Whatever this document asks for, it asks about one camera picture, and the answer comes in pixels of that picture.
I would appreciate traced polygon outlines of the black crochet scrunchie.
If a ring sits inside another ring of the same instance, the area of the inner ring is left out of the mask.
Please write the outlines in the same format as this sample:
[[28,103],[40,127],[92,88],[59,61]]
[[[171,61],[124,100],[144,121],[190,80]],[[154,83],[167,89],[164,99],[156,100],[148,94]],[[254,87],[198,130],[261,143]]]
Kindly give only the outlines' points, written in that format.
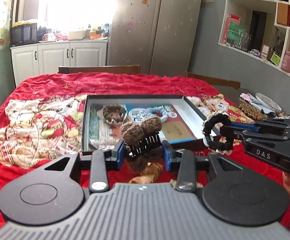
[[[218,114],[221,114],[221,115],[225,115],[225,116],[229,116],[226,112],[224,111],[215,111],[215,112],[211,112],[207,115],[206,119],[203,121],[203,124],[202,124],[202,134],[203,134],[203,143],[204,145],[210,150],[210,152],[216,152],[216,153],[220,153],[224,156],[227,156],[229,157],[232,152],[233,152],[233,146],[230,150],[213,150],[212,148],[210,148],[210,146],[208,145],[208,137],[205,135],[205,132],[204,132],[204,128],[205,128],[205,125],[210,121],[210,119]],[[217,141],[217,142],[222,142],[222,143],[226,143],[226,139],[224,136],[222,136],[220,134],[220,128],[223,126],[223,124],[221,122],[219,123],[216,123],[213,128],[211,129],[211,133],[209,135],[210,137],[210,141]]]

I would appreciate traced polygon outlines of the brown crochet scrunchie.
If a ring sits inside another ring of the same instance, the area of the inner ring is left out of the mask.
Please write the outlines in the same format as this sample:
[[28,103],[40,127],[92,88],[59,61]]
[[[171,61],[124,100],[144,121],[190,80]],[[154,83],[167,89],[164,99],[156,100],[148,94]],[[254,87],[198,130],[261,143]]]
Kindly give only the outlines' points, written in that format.
[[109,125],[120,125],[126,119],[127,111],[120,105],[107,105],[102,110],[102,117]]

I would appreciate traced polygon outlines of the blue crochet scrunchie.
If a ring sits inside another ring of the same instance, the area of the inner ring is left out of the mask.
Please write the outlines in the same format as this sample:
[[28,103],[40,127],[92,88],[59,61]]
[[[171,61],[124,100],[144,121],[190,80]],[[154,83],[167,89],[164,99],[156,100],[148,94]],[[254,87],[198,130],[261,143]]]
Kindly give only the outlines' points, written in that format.
[[148,107],[146,109],[146,116],[148,118],[153,116],[159,117],[161,122],[166,122],[169,117],[168,111],[164,106]]

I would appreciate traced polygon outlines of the brown beaded mat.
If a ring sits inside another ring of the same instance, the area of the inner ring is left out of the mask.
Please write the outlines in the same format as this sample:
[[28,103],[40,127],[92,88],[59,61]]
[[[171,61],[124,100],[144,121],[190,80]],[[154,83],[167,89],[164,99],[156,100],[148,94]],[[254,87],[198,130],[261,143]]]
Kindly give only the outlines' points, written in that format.
[[254,106],[247,104],[247,103],[240,103],[238,105],[238,108],[249,118],[251,118],[254,121],[262,121],[265,116],[263,113],[255,108]]

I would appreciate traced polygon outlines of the white plate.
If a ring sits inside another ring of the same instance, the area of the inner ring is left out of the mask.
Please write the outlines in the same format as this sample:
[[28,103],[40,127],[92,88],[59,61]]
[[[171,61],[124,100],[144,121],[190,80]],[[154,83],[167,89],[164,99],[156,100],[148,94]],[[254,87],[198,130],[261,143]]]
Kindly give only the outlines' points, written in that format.
[[282,108],[268,96],[265,96],[261,93],[256,93],[255,97],[261,105],[272,110],[276,114],[280,114],[282,112]]

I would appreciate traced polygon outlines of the pink floral cloth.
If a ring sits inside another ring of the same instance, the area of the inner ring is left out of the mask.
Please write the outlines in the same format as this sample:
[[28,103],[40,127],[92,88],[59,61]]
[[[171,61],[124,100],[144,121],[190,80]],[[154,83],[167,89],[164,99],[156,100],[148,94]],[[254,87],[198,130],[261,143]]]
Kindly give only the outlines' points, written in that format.
[[241,93],[239,97],[246,102],[254,102],[255,101],[255,98],[249,93]]

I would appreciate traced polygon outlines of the printed booklet in box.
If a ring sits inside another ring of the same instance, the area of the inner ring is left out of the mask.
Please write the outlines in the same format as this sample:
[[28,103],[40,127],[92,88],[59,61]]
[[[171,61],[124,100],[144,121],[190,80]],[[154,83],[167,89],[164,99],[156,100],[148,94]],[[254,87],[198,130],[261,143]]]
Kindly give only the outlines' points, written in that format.
[[171,144],[197,139],[187,115],[175,104],[96,104],[89,105],[84,120],[84,150],[114,148],[119,139],[127,141],[158,134]]

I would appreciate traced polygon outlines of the red quilted bear blanket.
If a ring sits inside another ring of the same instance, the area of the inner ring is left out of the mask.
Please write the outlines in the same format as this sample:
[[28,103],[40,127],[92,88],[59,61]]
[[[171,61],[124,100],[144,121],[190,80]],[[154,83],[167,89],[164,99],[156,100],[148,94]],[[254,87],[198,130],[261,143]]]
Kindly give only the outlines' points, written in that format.
[[[0,107],[0,190],[48,160],[80,152],[82,117],[89,94],[184,95],[191,97],[205,115],[225,109],[232,121],[251,122],[228,96],[199,79],[111,73],[31,77]],[[0,213],[0,227],[3,224]]]

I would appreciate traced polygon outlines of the red green framed poster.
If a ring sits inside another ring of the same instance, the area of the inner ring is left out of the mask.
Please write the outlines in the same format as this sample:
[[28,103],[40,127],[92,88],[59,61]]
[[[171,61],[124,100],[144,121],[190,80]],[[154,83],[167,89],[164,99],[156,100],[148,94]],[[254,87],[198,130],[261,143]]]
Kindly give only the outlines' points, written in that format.
[[240,24],[241,17],[229,14],[225,20],[225,26],[223,30],[223,44],[228,46],[238,46],[244,32],[244,26]]

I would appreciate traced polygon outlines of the white kitchen cabinet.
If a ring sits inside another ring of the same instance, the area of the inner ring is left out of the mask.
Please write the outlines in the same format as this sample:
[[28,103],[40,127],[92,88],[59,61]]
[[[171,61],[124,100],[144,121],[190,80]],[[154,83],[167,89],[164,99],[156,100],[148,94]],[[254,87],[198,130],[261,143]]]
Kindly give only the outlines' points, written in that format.
[[29,77],[55,74],[60,66],[104,66],[108,40],[41,42],[11,48],[16,86]]

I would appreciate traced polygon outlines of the cream plastic basin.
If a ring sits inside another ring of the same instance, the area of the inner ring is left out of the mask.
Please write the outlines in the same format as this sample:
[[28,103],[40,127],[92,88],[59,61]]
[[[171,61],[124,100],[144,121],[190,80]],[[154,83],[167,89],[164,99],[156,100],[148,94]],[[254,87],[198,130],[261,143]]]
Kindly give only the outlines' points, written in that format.
[[74,30],[74,31],[69,31],[68,33],[68,40],[83,40],[86,36],[86,30],[85,29],[80,29],[80,30]]

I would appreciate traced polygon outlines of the steel double door refrigerator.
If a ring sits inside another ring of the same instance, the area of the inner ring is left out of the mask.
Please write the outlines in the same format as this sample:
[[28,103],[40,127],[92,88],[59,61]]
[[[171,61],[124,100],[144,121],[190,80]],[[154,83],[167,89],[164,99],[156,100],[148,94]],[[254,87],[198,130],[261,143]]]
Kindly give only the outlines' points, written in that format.
[[116,0],[107,63],[140,65],[142,74],[188,70],[201,0]]

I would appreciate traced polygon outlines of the white mug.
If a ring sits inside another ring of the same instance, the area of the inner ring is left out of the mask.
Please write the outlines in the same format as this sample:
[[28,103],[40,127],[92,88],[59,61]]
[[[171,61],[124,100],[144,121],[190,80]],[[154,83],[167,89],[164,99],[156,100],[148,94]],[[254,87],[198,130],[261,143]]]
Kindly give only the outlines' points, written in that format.
[[53,42],[55,41],[56,36],[53,33],[47,33],[43,35],[42,41]]

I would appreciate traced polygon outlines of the black microwave oven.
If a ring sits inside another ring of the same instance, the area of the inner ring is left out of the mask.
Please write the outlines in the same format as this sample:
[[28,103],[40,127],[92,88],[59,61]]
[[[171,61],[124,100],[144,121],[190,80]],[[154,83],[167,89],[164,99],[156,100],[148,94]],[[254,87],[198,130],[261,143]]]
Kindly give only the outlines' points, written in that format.
[[22,46],[38,43],[37,24],[28,23],[10,29],[11,46]]

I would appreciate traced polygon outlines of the white wall shelf unit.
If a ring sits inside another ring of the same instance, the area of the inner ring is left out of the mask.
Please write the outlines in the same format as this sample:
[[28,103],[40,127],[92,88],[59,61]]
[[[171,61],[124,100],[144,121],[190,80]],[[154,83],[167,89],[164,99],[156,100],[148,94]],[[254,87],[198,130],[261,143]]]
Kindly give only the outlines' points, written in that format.
[[[222,42],[229,14],[240,16],[245,29],[238,46]],[[290,0],[226,0],[218,44],[290,78],[290,71],[282,68],[290,54]]]

